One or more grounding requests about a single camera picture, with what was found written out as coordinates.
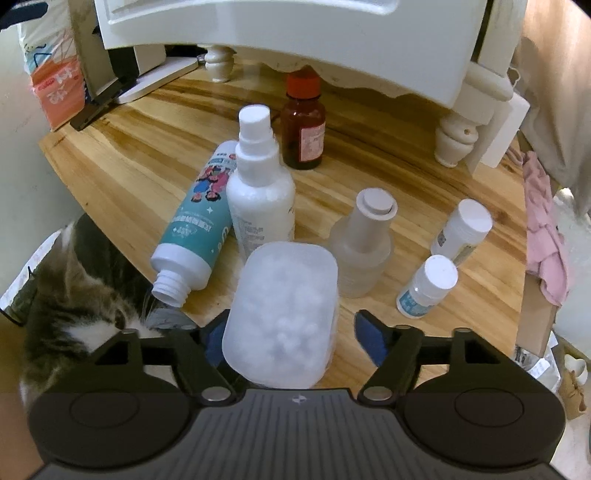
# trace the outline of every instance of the metal screw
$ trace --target metal screw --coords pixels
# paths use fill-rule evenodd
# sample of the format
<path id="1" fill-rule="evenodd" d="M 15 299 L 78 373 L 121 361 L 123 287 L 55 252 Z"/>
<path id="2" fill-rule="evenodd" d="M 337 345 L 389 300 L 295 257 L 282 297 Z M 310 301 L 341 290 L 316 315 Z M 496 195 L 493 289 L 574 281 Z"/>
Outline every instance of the metal screw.
<path id="1" fill-rule="evenodd" d="M 374 386 L 363 391 L 363 396 L 371 401 L 386 401 L 392 398 L 392 390 L 388 387 Z"/>
<path id="2" fill-rule="evenodd" d="M 232 393 L 226 387 L 208 387 L 201 392 L 201 396 L 207 401 L 224 401 L 230 395 Z"/>

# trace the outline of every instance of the ribbed gray panel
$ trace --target ribbed gray panel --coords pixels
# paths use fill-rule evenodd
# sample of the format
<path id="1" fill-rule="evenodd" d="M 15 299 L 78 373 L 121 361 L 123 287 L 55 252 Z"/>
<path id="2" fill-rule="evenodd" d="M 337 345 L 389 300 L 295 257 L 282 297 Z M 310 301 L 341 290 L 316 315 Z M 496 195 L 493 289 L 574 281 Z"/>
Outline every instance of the ribbed gray panel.
<path id="1" fill-rule="evenodd" d="M 56 465 L 35 480 L 559 480 L 547 465 L 503 475 L 431 457 L 388 410 L 346 390 L 249 390 L 238 404 L 206 408 L 172 449 L 141 466 L 87 473 Z"/>

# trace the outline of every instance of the blue label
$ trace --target blue label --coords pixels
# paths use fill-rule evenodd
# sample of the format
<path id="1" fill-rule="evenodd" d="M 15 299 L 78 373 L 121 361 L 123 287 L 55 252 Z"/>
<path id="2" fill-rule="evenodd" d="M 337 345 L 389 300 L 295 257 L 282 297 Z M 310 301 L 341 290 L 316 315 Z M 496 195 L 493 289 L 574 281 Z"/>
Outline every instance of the blue label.
<path id="1" fill-rule="evenodd" d="M 410 292 L 407 290 L 402 297 L 400 297 L 400 306 L 402 309 L 413 317 L 422 317 L 429 310 L 433 308 L 433 305 L 420 305 L 414 298 L 410 296 Z"/>
<path id="2" fill-rule="evenodd" d="M 213 268 L 232 227 L 226 185 L 235 168 L 233 151 L 214 153 L 178 207 L 161 244 L 185 247 Z"/>

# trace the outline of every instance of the cat's eye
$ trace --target cat's eye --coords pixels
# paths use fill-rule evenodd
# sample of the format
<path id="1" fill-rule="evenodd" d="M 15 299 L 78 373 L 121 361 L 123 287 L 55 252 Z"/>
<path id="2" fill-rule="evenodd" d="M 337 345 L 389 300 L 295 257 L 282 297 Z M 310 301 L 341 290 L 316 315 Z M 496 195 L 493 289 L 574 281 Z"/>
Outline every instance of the cat's eye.
<path id="1" fill-rule="evenodd" d="M 117 310 L 115 312 L 115 327 L 119 330 L 123 330 L 125 328 L 125 316 L 121 310 Z"/>

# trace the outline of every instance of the cat's ear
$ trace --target cat's ear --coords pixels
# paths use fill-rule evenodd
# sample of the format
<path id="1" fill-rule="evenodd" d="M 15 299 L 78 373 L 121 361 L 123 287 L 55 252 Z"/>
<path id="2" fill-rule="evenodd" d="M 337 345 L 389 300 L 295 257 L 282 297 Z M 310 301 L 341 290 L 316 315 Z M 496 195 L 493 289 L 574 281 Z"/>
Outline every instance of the cat's ear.
<path id="1" fill-rule="evenodd" d="M 75 223 L 64 228 L 40 264 L 38 290 L 68 303 L 74 292 L 89 281 L 75 250 Z"/>

